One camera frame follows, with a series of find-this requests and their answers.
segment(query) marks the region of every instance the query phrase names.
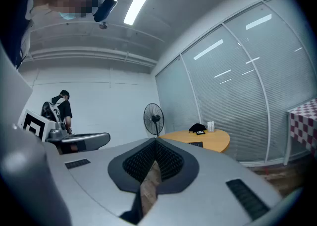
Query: black shirt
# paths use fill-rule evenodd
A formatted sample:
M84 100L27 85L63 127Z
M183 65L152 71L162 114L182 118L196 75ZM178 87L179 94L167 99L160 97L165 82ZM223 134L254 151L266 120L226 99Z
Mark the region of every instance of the black shirt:
M59 99L63 98L61 95L57 96L57 97L53 97L52 98L52 104L56 104L57 101ZM60 111L60 118L61 118L61 121L64 121L64 118L65 117L73 117L73 115L71 114L71 109L70 109L70 103L69 101L64 101L62 102L61 104L59 104L57 106L57 108L59 109Z

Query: floor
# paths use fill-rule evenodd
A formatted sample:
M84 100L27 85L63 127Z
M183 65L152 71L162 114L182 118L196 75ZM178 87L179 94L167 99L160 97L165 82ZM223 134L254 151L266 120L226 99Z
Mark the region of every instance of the floor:
M303 186L305 178L312 169L315 160L308 155L289 162L287 166L273 165L268 167L251 167L254 173L271 183L283 197ZM160 170L154 162L151 170L141 184L141 201L145 215L156 201L156 186L161 183Z

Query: round table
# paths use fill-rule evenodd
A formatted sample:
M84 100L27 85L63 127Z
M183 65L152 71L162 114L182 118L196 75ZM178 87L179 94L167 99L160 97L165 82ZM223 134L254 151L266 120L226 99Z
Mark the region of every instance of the round table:
M205 134L197 135L188 130L177 131L159 136L162 139L171 139L181 142L203 142L203 148L223 152L229 146L230 136L225 131L215 129L214 132L204 131Z

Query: ceiling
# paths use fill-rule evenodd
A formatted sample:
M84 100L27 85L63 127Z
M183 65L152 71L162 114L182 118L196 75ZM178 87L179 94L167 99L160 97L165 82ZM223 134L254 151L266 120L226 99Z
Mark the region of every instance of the ceiling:
M147 0L130 26L123 20L132 0L118 0L106 20L105 30L94 22L92 14L64 20L58 13L50 12L33 19L30 56L42 59L83 53L84 57L113 56L154 66L161 53L186 28L222 1Z

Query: red checkered tablecloth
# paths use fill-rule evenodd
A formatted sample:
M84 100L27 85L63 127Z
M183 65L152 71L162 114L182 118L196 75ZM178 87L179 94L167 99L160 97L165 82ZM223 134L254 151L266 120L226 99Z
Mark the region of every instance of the red checkered tablecloth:
M290 134L317 158L317 98L290 112Z

